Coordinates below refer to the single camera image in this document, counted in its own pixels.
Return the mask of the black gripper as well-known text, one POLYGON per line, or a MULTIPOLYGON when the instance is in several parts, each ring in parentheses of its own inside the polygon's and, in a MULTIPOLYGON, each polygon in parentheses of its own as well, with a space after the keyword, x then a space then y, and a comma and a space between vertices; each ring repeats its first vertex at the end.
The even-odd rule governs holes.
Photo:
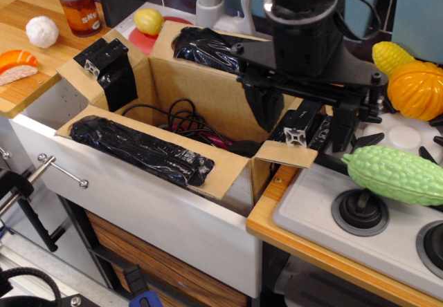
POLYGON ((359 120, 379 121, 377 101, 388 78, 345 47, 344 3, 264 0, 272 39, 232 46, 246 100, 265 131, 278 123, 284 94, 333 107, 333 152, 346 150, 359 120))

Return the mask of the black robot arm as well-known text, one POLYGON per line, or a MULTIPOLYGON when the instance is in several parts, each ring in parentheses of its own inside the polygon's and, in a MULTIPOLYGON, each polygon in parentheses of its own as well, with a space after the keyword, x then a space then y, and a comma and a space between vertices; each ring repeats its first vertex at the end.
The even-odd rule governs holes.
POLYGON ((270 41, 235 44, 237 78, 265 130, 276 125, 283 95, 333 108, 332 149, 347 149, 361 122, 380 123, 379 102, 388 83, 375 65, 344 44, 345 0, 264 0, 270 41))

